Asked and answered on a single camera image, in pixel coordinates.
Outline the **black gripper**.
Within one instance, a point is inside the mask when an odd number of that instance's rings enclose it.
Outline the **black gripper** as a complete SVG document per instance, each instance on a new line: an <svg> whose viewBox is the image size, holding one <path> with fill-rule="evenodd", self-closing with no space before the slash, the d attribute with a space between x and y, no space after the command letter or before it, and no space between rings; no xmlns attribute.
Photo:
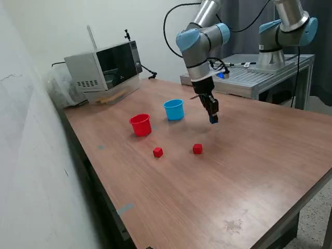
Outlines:
<svg viewBox="0 0 332 249"><path fill-rule="evenodd" d="M213 78L208 77L199 81L192 81L192 86L196 95L199 95L203 107L209 116L216 116L219 111L218 100L212 95L215 88Z"/></svg>

